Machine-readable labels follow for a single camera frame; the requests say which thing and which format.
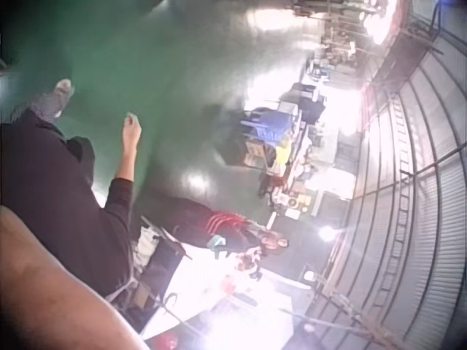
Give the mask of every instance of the shiny floor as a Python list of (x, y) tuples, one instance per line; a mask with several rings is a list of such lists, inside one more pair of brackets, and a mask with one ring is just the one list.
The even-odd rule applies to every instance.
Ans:
[(275, 100), (297, 81), (322, 23), (263, 11), (271, 5), (261, 1), (38, 2), (11, 20), (4, 113), (69, 77), (76, 93), (58, 126), (93, 141), (98, 198), (132, 111), (143, 127), (138, 193), (151, 187), (266, 223), (259, 172), (227, 166), (216, 143), (232, 111)]

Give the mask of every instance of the metal wall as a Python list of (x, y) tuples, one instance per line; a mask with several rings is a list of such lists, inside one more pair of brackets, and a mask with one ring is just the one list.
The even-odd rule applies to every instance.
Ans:
[[(330, 277), (408, 349), (439, 349), (465, 305), (467, 47), (460, 44), (441, 31), (438, 50), (396, 90), (371, 85), (346, 241)], [(313, 316), (357, 325), (325, 298)], [(381, 349), (343, 330), (316, 334), (327, 349)]]

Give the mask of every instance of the person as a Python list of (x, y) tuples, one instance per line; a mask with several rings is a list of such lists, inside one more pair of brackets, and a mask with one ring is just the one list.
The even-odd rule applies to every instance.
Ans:
[(120, 167), (104, 208), (91, 189), (89, 140), (66, 140), (55, 121), (74, 92), (68, 79), (1, 125), (1, 204), (13, 210), (63, 266), (101, 296), (121, 288), (132, 272), (128, 232), (138, 118), (123, 123)]
[(306, 124), (314, 125), (326, 109), (322, 101), (313, 101), (311, 98), (300, 97), (298, 108), (302, 111), (301, 118)]
[(148, 350), (122, 316), (0, 207), (3, 349)]
[(229, 252), (264, 252), (287, 248), (288, 240), (279, 234), (227, 212), (215, 211), (187, 198), (159, 192), (145, 192), (139, 198), (139, 210), (155, 225), (160, 225), (176, 239), (199, 248), (207, 248), (215, 236), (225, 239), (221, 247)]

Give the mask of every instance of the skin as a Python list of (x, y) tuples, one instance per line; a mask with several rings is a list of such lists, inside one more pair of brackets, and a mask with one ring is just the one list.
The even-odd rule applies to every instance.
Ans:
[(141, 136), (141, 125), (138, 117), (128, 113), (123, 123), (122, 141), (123, 150), (120, 167), (115, 174), (116, 179), (134, 181), (134, 166), (136, 162), (137, 146)]
[(68, 273), (3, 206), (0, 234), (2, 316), (31, 347), (148, 349), (118, 312)]

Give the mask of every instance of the black jacket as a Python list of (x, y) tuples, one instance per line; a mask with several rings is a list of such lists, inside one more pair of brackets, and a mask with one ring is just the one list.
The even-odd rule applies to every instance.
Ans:
[(114, 179), (104, 208), (60, 131), (31, 111), (1, 126), (1, 204), (44, 247), (102, 296), (131, 275), (133, 182)]

